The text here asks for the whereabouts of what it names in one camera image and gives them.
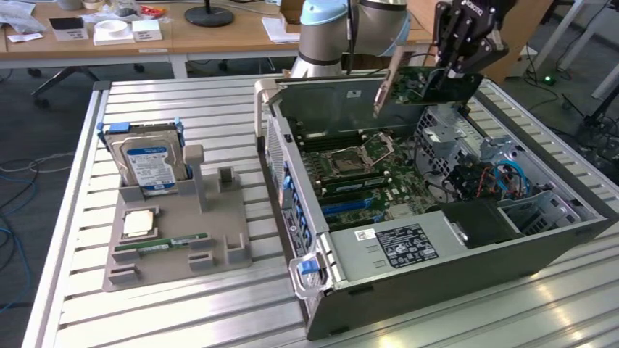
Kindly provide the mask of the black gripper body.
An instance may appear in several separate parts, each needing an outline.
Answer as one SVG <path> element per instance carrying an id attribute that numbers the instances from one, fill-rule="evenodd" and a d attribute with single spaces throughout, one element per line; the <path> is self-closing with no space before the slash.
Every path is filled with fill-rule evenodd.
<path id="1" fill-rule="evenodd" d="M 504 20 L 503 1 L 450 1 L 446 39 L 450 48 L 464 43 L 480 44 L 486 39 L 497 48 L 504 47 L 500 29 Z"/>

